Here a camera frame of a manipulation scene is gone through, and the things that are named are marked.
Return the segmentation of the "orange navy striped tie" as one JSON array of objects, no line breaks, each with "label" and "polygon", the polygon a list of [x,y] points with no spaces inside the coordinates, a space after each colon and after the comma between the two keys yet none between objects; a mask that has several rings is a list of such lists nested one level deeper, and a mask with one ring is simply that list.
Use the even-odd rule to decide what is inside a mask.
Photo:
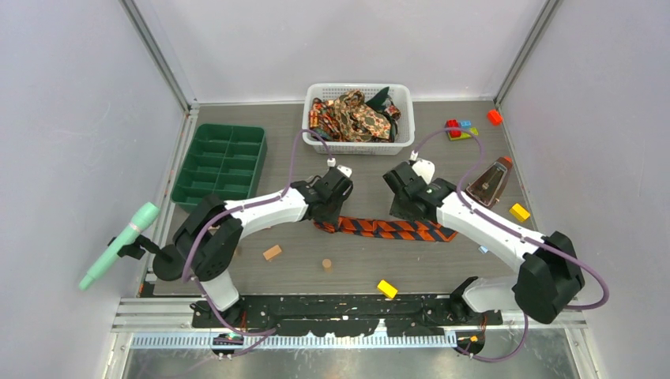
[{"label": "orange navy striped tie", "polygon": [[456,231],[430,221],[374,220],[340,216],[336,223],[314,221],[314,226],[330,234],[343,233],[405,241],[451,242],[457,235]]}]

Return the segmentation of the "brown wooden metronome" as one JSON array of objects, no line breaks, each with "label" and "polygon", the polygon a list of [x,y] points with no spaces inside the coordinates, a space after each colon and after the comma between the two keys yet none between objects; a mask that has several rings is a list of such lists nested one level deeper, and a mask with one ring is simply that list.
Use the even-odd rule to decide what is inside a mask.
[{"label": "brown wooden metronome", "polygon": [[476,180],[469,183],[466,194],[477,204],[487,209],[493,208],[506,188],[513,166],[509,156],[499,157]]}]

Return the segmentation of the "white plastic basket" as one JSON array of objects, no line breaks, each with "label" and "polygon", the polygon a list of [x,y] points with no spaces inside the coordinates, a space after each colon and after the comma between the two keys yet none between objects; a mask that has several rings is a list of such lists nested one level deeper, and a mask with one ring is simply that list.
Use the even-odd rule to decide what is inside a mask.
[{"label": "white plastic basket", "polygon": [[415,140],[412,97],[402,84],[313,84],[302,128],[321,154],[396,155]]}]

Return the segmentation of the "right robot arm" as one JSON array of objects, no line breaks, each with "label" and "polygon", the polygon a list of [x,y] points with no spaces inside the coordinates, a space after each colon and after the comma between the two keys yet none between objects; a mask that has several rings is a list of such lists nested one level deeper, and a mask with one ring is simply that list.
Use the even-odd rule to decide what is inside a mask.
[{"label": "right robot arm", "polygon": [[454,291],[454,319],[471,324],[489,310],[520,310],[534,321],[551,324],[585,285],[572,241],[558,231],[545,236],[506,220],[460,187],[432,178],[434,171],[433,163],[424,159],[403,161],[387,171],[383,179],[393,192],[390,215],[456,231],[514,272],[466,280]]}]

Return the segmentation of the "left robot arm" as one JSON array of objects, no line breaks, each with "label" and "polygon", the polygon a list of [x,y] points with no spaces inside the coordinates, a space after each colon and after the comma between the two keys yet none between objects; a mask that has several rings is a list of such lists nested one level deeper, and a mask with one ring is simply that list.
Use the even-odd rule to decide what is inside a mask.
[{"label": "left robot arm", "polygon": [[213,318],[234,326],[243,311],[228,267],[238,243],[283,223],[336,223],[352,189],[352,169],[337,165],[310,182],[293,182],[261,197],[223,201],[216,194],[206,196],[173,234],[183,262],[178,276],[194,275],[213,303]]}]

